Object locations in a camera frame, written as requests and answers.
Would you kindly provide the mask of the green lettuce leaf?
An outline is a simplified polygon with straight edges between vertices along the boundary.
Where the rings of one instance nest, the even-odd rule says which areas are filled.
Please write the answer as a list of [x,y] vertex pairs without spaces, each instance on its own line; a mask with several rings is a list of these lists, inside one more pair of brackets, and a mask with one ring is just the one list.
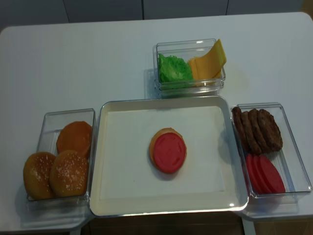
[[177,56],[159,54],[158,68],[161,83],[193,80],[189,64]]

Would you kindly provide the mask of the clear lettuce cheese container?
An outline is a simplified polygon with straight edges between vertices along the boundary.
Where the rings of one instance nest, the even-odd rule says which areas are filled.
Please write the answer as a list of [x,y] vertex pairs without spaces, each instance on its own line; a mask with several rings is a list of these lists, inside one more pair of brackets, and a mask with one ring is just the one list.
[[207,80],[189,80],[181,82],[161,83],[159,79],[158,55],[174,55],[182,58],[186,63],[194,57],[201,57],[207,54],[216,39],[201,39],[180,42],[158,43],[153,48],[154,55],[154,83],[157,94],[162,98],[210,95],[218,93],[225,82],[225,71],[222,68],[221,76]]

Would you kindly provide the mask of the yellow cheese slices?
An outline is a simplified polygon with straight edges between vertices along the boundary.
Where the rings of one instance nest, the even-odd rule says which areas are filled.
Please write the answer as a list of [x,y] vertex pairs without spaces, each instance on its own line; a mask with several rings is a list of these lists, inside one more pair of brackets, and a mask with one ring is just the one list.
[[223,45],[218,39],[207,54],[189,59],[188,64],[195,80],[207,80],[220,77],[226,61]]

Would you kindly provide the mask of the white metal tray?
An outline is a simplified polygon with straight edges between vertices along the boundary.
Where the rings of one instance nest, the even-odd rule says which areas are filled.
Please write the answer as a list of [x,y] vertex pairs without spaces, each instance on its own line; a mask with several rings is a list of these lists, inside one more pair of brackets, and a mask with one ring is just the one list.
[[[182,168],[165,174],[149,158],[162,128],[187,147]],[[111,101],[100,112],[89,207],[99,217],[241,211],[246,183],[230,109],[221,96]]]

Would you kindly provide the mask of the brown patty leftmost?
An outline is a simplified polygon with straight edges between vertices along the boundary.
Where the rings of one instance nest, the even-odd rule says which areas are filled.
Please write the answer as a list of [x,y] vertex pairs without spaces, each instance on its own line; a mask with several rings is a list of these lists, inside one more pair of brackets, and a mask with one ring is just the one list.
[[235,124],[236,129],[237,129],[237,133],[239,135],[242,147],[246,152],[249,153],[250,148],[249,148],[249,144],[247,142],[246,134],[245,134],[245,131],[243,128],[243,124],[242,124],[242,120],[241,120],[241,114],[242,114],[242,111],[238,106],[236,106],[232,109],[233,122]]

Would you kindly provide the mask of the brown patty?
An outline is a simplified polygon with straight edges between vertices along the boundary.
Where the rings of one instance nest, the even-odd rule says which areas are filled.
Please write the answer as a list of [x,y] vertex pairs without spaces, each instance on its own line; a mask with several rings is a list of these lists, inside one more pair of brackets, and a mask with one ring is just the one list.
[[258,124],[258,120],[257,120],[257,115],[258,115],[258,110],[256,109],[252,109],[248,112],[248,117],[251,123],[251,128],[252,128],[252,132],[254,135],[254,138],[256,139],[257,143],[259,144],[262,153],[270,153],[271,149],[269,148],[269,146],[267,145],[263,134],[261,132],[261,129],[259,127]]
[[237,129],[237,133],[239,135],[242,147],[246,152],[249,153],[250,148],[249,148],[249,144],[247,142],[246,134],[245,134],[245,131],[243,128],[243,124],[242,124],[242,120],[241,120],[241,114],[242,114],[242,111],[238,106],[236,106],[232,109],[233,122],[235,124],[236,129]]
[[272,152],[280,151],[283,147],[281,132],[272,114],[264,109],[260,109],[257,120],[262,135]]
[[251,153],[253,153],[255,155],[260,155],[262,153],[262,150],[261,150],[258,142],[256,141],[255,137],[254,137],[251,123],[250,123],[250,120],[248,117],[248,111],[242,112],[241,119],[242,119],[242,125],[244,128],[244,132],[246,135],[247,143],[249,145]]

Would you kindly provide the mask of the plain brown bun back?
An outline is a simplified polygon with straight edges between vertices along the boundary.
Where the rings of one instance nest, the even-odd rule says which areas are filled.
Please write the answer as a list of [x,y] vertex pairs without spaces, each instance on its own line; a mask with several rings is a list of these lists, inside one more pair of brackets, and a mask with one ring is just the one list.
[[66,125],[56,141],[58,154],[66,150],[74,150],[84,156],[90,157],[92,127],[85,121],[75,121]]

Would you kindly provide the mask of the sesame top bun front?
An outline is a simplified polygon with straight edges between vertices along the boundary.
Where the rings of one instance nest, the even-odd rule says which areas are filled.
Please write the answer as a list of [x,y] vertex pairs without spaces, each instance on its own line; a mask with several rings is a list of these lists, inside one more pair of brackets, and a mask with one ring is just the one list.
[[49,183],[58,197],[80,196],[86,193],[88,160],[74,150],[60,153],[50,170]]

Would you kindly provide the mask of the sesame bun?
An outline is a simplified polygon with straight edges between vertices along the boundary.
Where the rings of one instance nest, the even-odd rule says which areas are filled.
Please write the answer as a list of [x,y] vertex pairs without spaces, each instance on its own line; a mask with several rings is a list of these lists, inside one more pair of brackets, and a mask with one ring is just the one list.
[[49,152],[37,152],[28,157],[23,167],[23,183],[26,192],[34,200],[55,197],[49,184],[49,176],[56,156]]
[[58,197],[80,196],[86,193],[88,160],[74,150],[60,153],[50,170],[49,183]]

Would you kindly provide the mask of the brown patty rightmost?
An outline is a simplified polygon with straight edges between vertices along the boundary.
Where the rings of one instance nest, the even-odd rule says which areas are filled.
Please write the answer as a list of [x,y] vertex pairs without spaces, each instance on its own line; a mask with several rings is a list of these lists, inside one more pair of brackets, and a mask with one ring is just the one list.
[[281,132],[272,114],[264,109],[260,109],[257,120],[262,135],[272,152],[280,151],[283,147]]

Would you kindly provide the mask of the clear right patty container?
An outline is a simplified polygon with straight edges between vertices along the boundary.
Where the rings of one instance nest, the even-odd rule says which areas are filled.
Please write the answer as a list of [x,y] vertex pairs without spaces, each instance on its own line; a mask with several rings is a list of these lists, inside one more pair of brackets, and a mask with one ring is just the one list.
[[237,147],[241,158],[243,173],[245,176],[245,181],[249,195],[255,199],[278,200],[279,198],[287,196],[292,197],[310,194],[312,191],[312,185],[309,180],[306,169],[304,167],[300,152],[298,150],[291,127],[289,125],[287,116],[282,105],[280,103],[256,103],[256,104],[240,104],[236,106],[238,106],[242,112],[244,111],[249,112],[252,109],[256,109],[258,111],[260,109],[264,109],[268,111],[270,114],[273,115],[276,124],[280,129],[283,141],[283,147],[280,151],[277,152],[271,151],[270,153],[261,153],[260,155],[266,156],[271,161],[271,163],[276,167],[278,173],[280,174],[283,180],[286,192],[256,194],[251,185],[246,166],[247,154],[251,154],[252,156],[255,154],[251,153],[251,150],[248,153],[243,149],[231,113],[232,125],[236,137]]

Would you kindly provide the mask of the clear left bun container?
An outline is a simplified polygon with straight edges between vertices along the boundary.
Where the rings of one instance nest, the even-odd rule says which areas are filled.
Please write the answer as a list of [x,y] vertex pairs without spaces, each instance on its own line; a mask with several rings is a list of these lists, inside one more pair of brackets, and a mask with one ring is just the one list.
[[92,149],[93,140],[96,133],[96,120],[95,120],[95,110],[94,109],[81,109],[81,110],[71,110],[62,112],[52,112],[47,113],[44,116],[42,129],[39,136],[39,142],[37,146],[37,152],[49,152],[56,157],[59,155],[57,152],[56,141],[60,134],[60,131],[68,124],[75,121],[85,121],[92,127],[92,137],[91,137],[91,148],[88,172],[88,183],[86,193],[80,196],[70,196],[70,197],[55,197],[43,200],[34,200],[27,193],[27,200],[29,203],[50,203],[56,201],[87,201],[89,198],[89,191],[91,186],[91,170],[92,170]]

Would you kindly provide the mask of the sesame bun far left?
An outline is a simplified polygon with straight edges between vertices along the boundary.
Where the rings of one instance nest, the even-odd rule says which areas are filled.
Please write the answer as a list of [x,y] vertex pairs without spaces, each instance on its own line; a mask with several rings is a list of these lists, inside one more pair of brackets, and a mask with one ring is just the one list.
[[49,176],[56,156],[49,152],[37,152],[28,157],[23,167],[23,183],[26,192],[34,200],[55,197],[49,184]]

